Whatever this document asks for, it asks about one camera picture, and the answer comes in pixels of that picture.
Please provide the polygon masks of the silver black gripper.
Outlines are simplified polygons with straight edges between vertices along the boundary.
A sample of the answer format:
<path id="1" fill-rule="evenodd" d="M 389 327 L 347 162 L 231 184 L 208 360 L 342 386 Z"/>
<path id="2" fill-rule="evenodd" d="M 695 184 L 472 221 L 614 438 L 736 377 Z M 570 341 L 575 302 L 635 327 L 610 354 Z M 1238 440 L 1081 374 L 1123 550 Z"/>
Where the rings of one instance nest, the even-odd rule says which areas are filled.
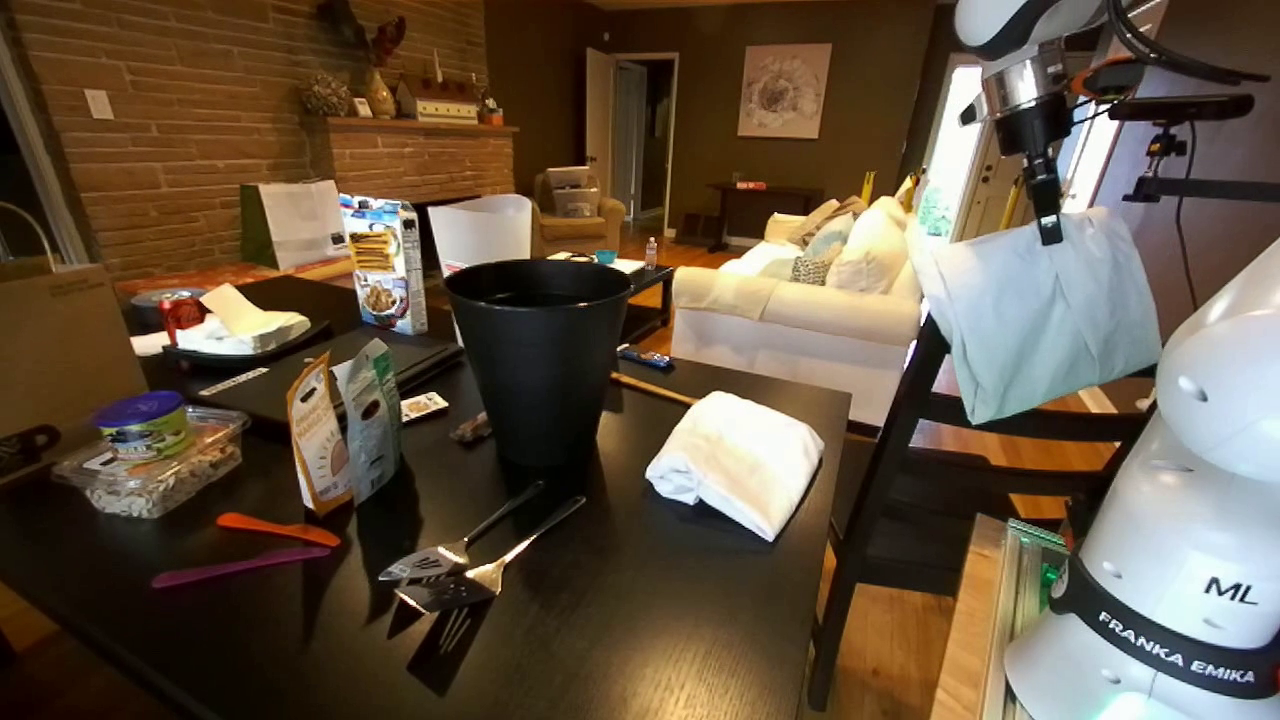
<path id="1" fill-rule="evenodd" d="M 1025 162 L 1025 189 L 1041 243 L 1059 236 L 1055 144 L 1071 133 L 1068 63 L 1059 44 L 1020 49 L 982 68 L 987 119 L 1002 157 Z"/>

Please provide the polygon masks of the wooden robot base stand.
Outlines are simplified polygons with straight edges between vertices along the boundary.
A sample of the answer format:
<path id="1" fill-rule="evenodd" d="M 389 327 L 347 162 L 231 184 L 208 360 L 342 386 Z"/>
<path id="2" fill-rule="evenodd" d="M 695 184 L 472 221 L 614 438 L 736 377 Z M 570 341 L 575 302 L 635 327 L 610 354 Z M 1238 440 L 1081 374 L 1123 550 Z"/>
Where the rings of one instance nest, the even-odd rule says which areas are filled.
<path id="1" fill-rule="evenodd" d="M 1002 682 L 1002 650 L 1043 613 L 1063 541 L 1020 520 L 973 520 L 926 720 L 1031 720 Z"/>

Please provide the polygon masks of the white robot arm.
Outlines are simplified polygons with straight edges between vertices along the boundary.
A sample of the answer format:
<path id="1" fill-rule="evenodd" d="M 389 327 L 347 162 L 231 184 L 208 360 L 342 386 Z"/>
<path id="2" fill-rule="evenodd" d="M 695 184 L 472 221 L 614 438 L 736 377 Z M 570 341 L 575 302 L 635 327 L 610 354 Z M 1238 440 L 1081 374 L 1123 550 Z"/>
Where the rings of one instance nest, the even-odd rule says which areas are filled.
<path id="1" fill-rule="evenodd" d="M 957 5 L 1031 196 L 1025 229 L 937 255 L 932 312 L 965 414 L 1000 421 L 1155 374 L 1150 421 L 1002 678 L 1031 720 L 1280 720 L 1280 252 L 1160 331 L 1126 229 L 1059 210 L 1068 98 L 1053 56 L 1120 17 L 1123 0 Z"/>

